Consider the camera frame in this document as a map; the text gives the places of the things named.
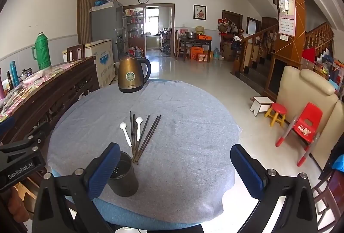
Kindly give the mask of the person's left hand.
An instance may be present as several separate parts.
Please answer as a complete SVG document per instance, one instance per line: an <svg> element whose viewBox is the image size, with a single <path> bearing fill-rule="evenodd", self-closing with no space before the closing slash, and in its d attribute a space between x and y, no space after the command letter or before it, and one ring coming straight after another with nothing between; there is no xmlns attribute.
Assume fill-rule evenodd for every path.
<svg viewBox="0 0 344 233"><path fill-rule="evenodd" d="M8 200L8 210L13 215L14 220L18 223L27 222L29 220L29 214L15 187L11 187L11 196Z"/></svg>

